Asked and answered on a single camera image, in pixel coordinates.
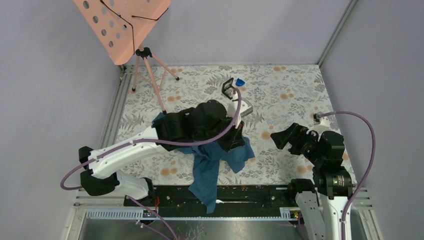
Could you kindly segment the blue shirt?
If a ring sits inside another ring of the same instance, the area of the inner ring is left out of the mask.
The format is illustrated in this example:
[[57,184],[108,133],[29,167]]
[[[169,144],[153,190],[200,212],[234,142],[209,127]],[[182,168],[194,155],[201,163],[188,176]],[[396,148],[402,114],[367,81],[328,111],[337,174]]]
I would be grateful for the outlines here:
[[220,161],[226,162],[234,173],[238,173],[244,168],[246,161],[255,157],[250,139],[246,136],[242,139],[244,145],[229,152],[224,151],[217,141],[177,147],[177,151],[194,156],[193,182],[188,190],[206,206],[207,214],[212,214],[216,207]]

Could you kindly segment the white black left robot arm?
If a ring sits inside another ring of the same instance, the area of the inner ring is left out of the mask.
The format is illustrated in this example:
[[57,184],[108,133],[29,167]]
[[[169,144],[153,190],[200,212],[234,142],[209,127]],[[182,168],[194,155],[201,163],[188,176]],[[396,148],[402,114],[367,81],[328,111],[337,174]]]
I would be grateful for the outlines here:
[[233,100],[224,107],[209,100],[179,112],[167,113],[137,135],[94,150],[79,149],[84,171],[80,173],[82,188],[90,196],[116,193],[131,196],[148,206],[155,200],[152,181],[136,178],[120,170],[140,158],[170,152],[181,147],[202,146],[217,142],[226,152],[243,146],[240,110],[243,102]]

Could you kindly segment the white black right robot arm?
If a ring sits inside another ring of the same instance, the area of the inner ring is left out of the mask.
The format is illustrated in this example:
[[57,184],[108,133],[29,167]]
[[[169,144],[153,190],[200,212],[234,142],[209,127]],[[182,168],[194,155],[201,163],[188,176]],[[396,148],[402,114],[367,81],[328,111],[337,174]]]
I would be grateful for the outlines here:
[[278,149],[290,144],[290,154],[304,156],[313,165],[312,179],[294,178],[283,193],[300,208],[309,239],[350,240],[351,208],[346,204],[353,182],[342,165],[344,137],[322,122],[311,128],[293,123],[270,136]]

